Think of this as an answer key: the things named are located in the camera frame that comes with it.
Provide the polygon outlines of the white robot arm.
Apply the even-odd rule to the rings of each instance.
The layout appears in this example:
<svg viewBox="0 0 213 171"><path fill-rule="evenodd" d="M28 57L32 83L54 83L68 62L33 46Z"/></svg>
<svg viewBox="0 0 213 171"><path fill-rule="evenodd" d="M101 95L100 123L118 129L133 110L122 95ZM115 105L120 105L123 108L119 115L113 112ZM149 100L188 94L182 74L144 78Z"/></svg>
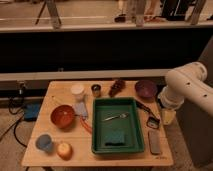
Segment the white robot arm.
<svg viewBox="0 0 213 171"><path fill-rule="evenodd" d="M213 88L204 83L206 78L207 69L201 62L188 63L166 73L166 86L158 95L164 125L173 121L185 99L213 116Z"/></svg>

